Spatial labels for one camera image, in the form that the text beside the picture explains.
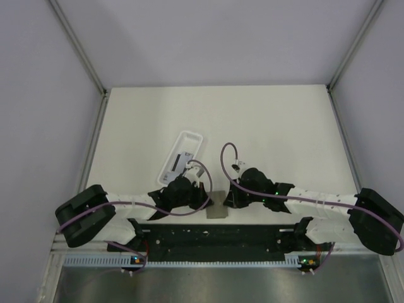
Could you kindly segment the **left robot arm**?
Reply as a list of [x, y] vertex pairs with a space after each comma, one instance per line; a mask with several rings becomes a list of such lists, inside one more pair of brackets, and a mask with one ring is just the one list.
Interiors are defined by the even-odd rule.
[[137, 196], [108, 193], [96, 184], [56, 209], [57, 231], [70, 248], [103, 241], [134, 251], [143, 243], [142, 222], [184, 217], [180, 208], [193, 215], [212, 204], [211, 194], [211, 186], [193, 177], [178, 177], [166, 187]]

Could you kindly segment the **white plastic basket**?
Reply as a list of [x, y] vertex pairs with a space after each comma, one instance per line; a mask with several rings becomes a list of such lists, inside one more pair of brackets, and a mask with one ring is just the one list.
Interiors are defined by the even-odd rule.
[[198, 154], [203, 136], [191, 131], [181, 131], [157, 177], [157, 183], [166, 186], [181, 175], [189, 160]]

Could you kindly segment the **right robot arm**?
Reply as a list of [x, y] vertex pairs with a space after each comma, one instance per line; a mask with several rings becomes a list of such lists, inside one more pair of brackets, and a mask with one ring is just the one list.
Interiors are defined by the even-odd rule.
[[308, 250], [329, 242], [361, 244], [368, 250], [392, 256], [403, 250], [403, 214], [373, 189], [357, 194], [326, 194], [303, 190], [289, 183], [272, 182], [255, 167], [232, 166], [225, 205], [241, 209], [260, 203], [273, 213], [301, 218], [295, 243]]

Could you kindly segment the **grey card holder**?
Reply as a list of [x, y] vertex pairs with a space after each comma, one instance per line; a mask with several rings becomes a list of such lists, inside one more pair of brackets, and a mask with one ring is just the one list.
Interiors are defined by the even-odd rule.
[[224, 219], [229, 215], [228, 208], [224, 205], [225, 191], [214, 191], [211, 195], [212, 205], [206, 208], [206, 218], [209, 220]]

